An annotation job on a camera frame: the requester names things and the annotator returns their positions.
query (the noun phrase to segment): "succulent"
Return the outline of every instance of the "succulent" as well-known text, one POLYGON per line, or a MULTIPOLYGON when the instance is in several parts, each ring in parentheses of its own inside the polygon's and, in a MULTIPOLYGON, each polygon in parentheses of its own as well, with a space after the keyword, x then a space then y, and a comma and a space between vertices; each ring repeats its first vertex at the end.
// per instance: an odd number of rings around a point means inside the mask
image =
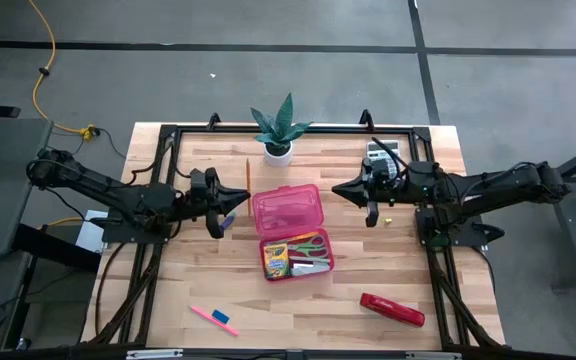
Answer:
POLYGON ((292 94, 290 93, 281 104, 275 118, 271 115, 264 115, 255 108, 250 108, 250 112, 261 129, 261 134, 255 136, 255 139, 276 148, 289 147, 290 142, 300 137, 312 124, 311 121, 292 125, 292 94))

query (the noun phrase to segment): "clear pink plastic box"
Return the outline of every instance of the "clear pink plastic box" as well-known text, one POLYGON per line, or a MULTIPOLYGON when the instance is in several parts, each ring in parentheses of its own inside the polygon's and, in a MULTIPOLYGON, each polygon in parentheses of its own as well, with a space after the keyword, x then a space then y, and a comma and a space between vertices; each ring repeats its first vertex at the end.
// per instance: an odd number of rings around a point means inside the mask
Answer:
POLYGON ((252 204, 255 213, 255 226, 257 233, 261 236, 259 254, 262 268, 264 264, 264 245, 269 242, 317 232, 324 238, 324 246, 328 250, 327 258, 330 260, 330 269, 328 271, 299 277, 267 278, 268 281, 275 282, 305 278, 332 271, 335 267, 335 260, 332 255, 328 233, 321 228, 321 224, 324 222, 324 212, 317 186, 312 184, 295 187, 282 186, 277 190, 255 194, 252 198, 252 204))

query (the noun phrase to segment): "concrete floor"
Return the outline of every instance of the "concrete floor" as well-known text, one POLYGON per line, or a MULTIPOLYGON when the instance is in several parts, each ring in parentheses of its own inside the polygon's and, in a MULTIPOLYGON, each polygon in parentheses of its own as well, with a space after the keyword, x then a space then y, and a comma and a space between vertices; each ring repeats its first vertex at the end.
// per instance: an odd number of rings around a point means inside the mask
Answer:
MULTIPOLYGON (((418 0, 427 46, 576 48, 576 1, 418 0)), ((37 0, 58 41, 188 44, 414 46, 405 0, 37 0)), ((25 1, 0 0, 0 39, 46 41, 25 1)), ((47 50, 0 49, 0 104, 37 116, 30 94, 47 50)), ((559 164, 576 153, 576 57, 429 56, 442 124, 456 125, 467 169, 519 160, 559 164)), ((94 123, 127 149, 136 121, 250 121, 248 107, 274 108, 292 91, 295 116, 353 123, 428 124, 414 54, 183 51, 59 51, 40 102, 72 127, 94 123)), ((75 149, 78 140, 54 136, 75 149)), ((105 140, 77 156, 119 176, 123 159, 105 140)), ((103 209, 61 191, 77 208, 103 209)), ((72 216, 34 192, 24 221, 72 216), (56 209, 47 214, 46 208, 56 209)), ((522 204, 485 216, 507 231, 489 253, 507 343, 576 355, 576 292, 550 285, 576 275, 571 246, 549 206, 522 204)))

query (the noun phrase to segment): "wooden table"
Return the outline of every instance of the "wooden table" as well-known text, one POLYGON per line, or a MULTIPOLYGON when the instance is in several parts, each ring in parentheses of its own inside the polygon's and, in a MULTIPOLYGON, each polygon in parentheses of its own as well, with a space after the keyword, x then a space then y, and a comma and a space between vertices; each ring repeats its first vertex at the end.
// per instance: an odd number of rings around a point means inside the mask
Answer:
MULTIPOLYGON (((130 170, 147 167, 154 158, 159 123, 137 123, 123 181, 130 170)), ((457 130, 430 127, 436 160, 447 172, 465 173, 457 130)), ((410 160, 404 136, 402 157, 410 160)), ((380 206, 380 219, 367 229, 365 209, 333 194, 331 187, 359 173, 370 135, 306 134, 295 142, 287 168, 270 168, 263 147, 251 134, 184 134, 182 172, 215 167, 222 183, 246 188, 246 159, 250 159, 252 193, 282 185, 316 184, 335 256, 333 272, 306 279, 268 283, 259 257, 259 237, 246 204, 223 239, 212 239, 202 220, 185 222, 164 249, 148 337, 149 347, 185 348, 302 348, 349 350, 439 349, 439 332, 425 251, 419 246, 412 205, 380 206), (422 328, 384 318, 359 305, 363 292, 379 295, 426 314, 422 328), (188 308, 219 309, 230 316, 234 337, 188 308)), ((150 174, 138 180, 148 182, 150 174)), ((188 180, 177 177, 175 187, 186 190, 188 180)), ((99 276, 114 247, 106 250, 99 276)), ((115 313, 126 296, 136 246, 126 245, 111 265, 101 299, 101 324, 115 313)), ((478 321, 503 343, 503 333, 488 268, 479 254, 455 248, 461 292, 478 321)), ((82 340, 94 336, 94 298, 82 340)), ((141 304, 133 318, 134 336, 141 304)), ((457 339, 452 306, 446 307, 451 335, 457 339)))

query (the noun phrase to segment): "yellow cable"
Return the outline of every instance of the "yellow cable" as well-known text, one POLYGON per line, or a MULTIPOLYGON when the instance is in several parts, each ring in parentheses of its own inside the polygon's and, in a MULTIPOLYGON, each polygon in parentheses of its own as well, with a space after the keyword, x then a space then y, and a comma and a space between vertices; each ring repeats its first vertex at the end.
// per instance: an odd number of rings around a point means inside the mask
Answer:
POLYGON ((75 222, 75 221, 82 221, 81 218, 79 216, 76 217, 69 217, 69 218, 63 218, 63 219, 59 219, 56 221, 53 221, 51 223, 46 224, 46 226, 55 226, 55 225, 59 225, 59 224, 63 224, 63 223, 68 223, 68 222, 75 222))
MULTIPOLYGON (((50 42, 52 43, 52 53, 50 54, 50 60, 48 60, 48 63, 46 64, 46 66, 44 66, 44 69, 46 69, 46 71, 50 71, 50 67, 52 66, 53 61, 55 61, 55 55, 57 54, 57 46, 55 44, 55 35, 52 33, 52 29, 50 28, 48 21, 44 17, 44 14, 41 13, 41 10, 39 10, 39 8, 37 7, 37 5, 35 5, 33 0, 28 0, 28 2, 35 9, 35 12, 37 12, 37 15, 39 15, 39 17, 41 18, 41 21, 45 25, 46 30, 48 31, 48 35, 50 35, 50 42)), ((41 83, 44 81, 44 78, 45 78, 45 75, 43 73, 39 74, 39 78, 37 79, 37 83, 35 84, 35 88, 32 90, 32 103, 35 105, 35 109, 37 109, 37 112, 39 113, 39 115, 41 115, 41 117, 43 117, 44 119, 48 119, 48 116, 46 116, 46 114, 41 110, 41 108, 39 107, 39 103, 37 102, 37 92, 39 91, 39 86, 41 86, 41 83)), ((85 127, 85 128, 81 128, 81 129, 73 129, 73 128, 69 128, 67 126, 63 126, 63 125, 60 125, 57 123, 55 123, 55 127, 58 129, 61 129, 63 131, 66 131, 66 132, 79 134, 84 138, 84 140, 91 140, 92 139, 92 133, 91 133, 89 127, 85 127)))

